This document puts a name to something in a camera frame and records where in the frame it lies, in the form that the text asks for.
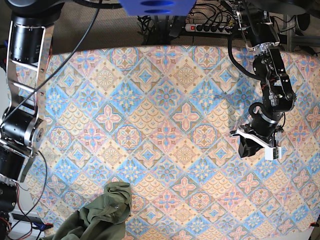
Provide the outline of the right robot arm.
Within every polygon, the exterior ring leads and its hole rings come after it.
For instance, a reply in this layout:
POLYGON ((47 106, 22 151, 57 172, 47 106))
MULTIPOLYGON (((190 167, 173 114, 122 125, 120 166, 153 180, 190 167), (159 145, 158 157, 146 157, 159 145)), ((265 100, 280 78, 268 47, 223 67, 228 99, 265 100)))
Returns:
POLYGON ((46 131, 46 74, 62 0, 8 0, 11 9, 6 82, 8 108, 0 119, 0 237, 9 238, 9 213, 19 206, 19 184, 40 155, 46 131))

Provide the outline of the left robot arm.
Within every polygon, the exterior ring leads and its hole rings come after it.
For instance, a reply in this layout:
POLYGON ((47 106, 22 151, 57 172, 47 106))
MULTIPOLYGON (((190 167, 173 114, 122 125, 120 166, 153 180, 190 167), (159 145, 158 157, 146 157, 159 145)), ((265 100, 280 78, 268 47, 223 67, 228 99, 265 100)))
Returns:
POLYGON ((276 139, 284 131, 286 113, 295 106, 296 94, 278 48, 280 39, 270 15, 257 7, 249 7, 244 0, 230 2, 235 25, 227 40, 227 51, 232 64, 245 76, 259 81, 262 101, 249 106, 251 121, 229 133, 239 137, 238 153, 241 158, 252 157, 264 149, 266 160, 281 159, 282 150, 276 139), (241 35, 246 49, 253 53, 253 72, 246 70, 233 55, 232 43, 241 35))

